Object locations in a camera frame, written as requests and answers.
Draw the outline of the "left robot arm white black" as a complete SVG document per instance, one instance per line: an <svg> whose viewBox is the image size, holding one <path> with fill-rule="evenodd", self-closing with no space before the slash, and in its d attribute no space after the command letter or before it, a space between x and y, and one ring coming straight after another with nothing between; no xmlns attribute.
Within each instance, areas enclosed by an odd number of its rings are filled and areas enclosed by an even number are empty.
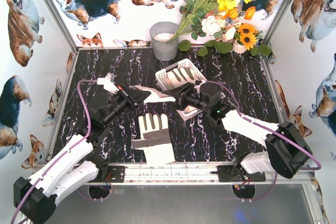
<svg viewBox="0 0 336 224"><path fill-rule="evenodd" d="M108 76L95 82L106 92L83 104L87 120L79 133L43 168L28 179L19 177L14 182L16 212L32 223L45 223L65 197L106 173L108 165L94 157L94 148L105 138L114 119L135 109L151 95L148 90L115 86Z"/></svg>

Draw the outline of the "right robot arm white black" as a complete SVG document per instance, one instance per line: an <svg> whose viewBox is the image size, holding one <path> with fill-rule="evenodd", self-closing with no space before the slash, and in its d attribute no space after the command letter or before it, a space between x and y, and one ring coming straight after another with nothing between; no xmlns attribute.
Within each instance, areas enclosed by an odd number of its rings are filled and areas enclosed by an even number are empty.
<svg viewBox="0 0 336 224"><path fill-rule="evenodd" d="M313 154L296 126L288 121L268 123L244 115L221 101L218 84L186 83L164 94L175 99L178 110L192 106L202 111L213 126L243 135L259 144L265 151L243 155L237 162L248 174L276 172L291 179Z"/></svg>

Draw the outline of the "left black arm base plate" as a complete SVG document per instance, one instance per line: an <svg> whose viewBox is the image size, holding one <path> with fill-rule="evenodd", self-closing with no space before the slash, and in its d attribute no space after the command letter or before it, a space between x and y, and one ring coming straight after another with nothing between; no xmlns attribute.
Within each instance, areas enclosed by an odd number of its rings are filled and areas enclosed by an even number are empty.
<svg viewBox="0 0 336 224"><path fill-rule="evenodd" d="M125 177L125 166L105 165L102 168L101 179L104 182L123 183Z"/></svg>

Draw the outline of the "white grey cuff glove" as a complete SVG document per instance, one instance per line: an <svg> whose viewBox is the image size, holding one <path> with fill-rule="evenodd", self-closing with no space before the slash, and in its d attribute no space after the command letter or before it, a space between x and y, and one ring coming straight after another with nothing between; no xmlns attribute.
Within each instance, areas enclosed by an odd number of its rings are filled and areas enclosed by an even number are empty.
<svg viewBox="0 0 336 224"><path fill-rule="evenodd" d="M142 150L148 167L162 166L175 161L169 133L168 118L165 114L147 113L138 117L140 138L132 140L135 150Z"/></svg>

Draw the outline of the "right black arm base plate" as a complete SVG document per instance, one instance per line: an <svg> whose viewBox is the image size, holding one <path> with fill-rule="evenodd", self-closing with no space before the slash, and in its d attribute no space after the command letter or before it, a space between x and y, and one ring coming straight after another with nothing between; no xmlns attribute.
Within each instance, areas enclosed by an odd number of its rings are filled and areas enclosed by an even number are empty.
<svg viewBox="0 0 336 224"><path fill-rule="evenodd" d="M216 171L211 171L210 174L218 176L219 182L265 182L266 176L264 173L249 174L242 168L237 168L233 165L218 165Z"/></svg>

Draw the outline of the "white green glove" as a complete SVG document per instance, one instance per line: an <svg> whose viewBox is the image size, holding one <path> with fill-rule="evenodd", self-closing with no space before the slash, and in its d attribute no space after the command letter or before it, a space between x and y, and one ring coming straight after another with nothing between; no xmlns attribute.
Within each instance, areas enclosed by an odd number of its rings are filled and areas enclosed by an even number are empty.
<svg viewBox="0 0 336 224"><path fill-rule="evenodd" d="M131 89L141 90L150 92L150 95L143 101L144 104L146 103L163 103L163 102L175 102L176 99L172 96L167 94L163 94L162 92L149 87L143 87L140 85L130 86Z"/></svg>

